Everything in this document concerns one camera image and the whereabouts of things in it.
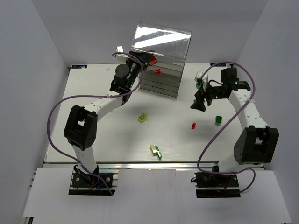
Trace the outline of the clear drawer container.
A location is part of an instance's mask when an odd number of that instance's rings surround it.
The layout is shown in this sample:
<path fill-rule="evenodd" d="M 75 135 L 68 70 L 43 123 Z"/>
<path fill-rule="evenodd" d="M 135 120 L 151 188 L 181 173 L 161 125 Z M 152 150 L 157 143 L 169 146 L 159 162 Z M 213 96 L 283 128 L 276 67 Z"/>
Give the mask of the clear drawer container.
<path fill-rule="evenodd" d="M 177 98 L 191 42 L 191 31 L 140 22 L 137 25 L 131 50 L 149 52 L 157 63 L 148 66 L 139 88 Z"/>

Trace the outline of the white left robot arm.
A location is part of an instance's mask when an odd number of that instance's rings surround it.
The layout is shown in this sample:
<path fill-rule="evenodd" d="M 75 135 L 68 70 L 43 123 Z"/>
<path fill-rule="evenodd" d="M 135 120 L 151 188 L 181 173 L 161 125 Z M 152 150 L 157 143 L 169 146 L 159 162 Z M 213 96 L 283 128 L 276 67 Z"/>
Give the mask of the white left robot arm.
<path fill-rule="evenodd" d="M 115 68 L 109 92 L 104 98 L 86 106 L 75 105 L 71 108 L 64 128 L 64 137 L 72 145 L 81 168 L 86 168 L 95 175 L 99 173 L 92 150 L 98 121 L 128 102 L 137 76 L 147 69 L 152 58 L 152 53 L 130 51 L 126 62 Z"/>

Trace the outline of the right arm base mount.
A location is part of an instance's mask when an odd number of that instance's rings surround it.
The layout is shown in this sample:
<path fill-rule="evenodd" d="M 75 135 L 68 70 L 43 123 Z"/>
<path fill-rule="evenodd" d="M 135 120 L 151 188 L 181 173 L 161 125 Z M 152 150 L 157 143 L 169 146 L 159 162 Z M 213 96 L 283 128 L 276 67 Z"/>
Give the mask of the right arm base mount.
<path fill-rule="evenodd" d="M 241 197 L 236 175 L 213 175 L 194 173 L 190 180 L 195 184 L 197 198 L 239 198 Z"/>

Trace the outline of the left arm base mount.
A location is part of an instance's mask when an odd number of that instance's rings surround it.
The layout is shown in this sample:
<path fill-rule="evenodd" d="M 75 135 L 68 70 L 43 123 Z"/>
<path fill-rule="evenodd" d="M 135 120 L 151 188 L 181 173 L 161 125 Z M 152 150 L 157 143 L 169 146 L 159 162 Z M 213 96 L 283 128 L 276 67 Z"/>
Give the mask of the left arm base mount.
<path fill-rule="evenodd" d="M 86 174 L 81 171 L 78 165 L 73 167 L 70 187 L 68 195 L 71 196 L 111 196 L 115 193 L 117 186 L 117 177 L 115 173 L 103 173 L 98 175 L 105 181 L 109 189 L 106 188 L 105 183 L 99 178 Z"/>

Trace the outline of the large red lego piece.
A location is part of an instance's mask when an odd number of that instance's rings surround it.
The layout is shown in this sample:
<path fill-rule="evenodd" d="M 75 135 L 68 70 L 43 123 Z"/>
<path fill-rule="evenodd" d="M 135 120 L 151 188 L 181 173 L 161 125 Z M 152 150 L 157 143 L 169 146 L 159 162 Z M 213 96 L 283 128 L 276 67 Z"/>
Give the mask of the large red lego piece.
<path fill-rule="evenodd" d="M 157 63 L 157 58 L 155 56 L 152 57 L 150 63 L 149 63 L 149 66 L 153 66 Z"/>

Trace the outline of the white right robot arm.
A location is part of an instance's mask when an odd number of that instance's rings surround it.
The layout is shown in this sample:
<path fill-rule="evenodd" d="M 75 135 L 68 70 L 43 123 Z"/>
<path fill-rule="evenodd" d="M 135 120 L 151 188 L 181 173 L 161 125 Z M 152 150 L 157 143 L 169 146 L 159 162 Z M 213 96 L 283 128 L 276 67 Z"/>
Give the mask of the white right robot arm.
<path fill-rule="evenodd" d="M 216 171 L 211 171 L 211 174 L 234 175 L 251 165 L 270 163 L 279 132 L 270 127 L 258 112 L 252 100 L 255 89 L 248 82 L 239 80 L 235 68 L 223 69 L 217 86 L 212 86 L 211 80 L 204 78 L 204 73 L 197 74 L 195 80 L 200 88 L 191 108 L 204 112 L 213 100 L 227 99 L 234 107 L 235 115 L 220 130 L 224 131 L 235 118 L 239 119 L 242 128 L 232 154 L 219 161 Z"/>

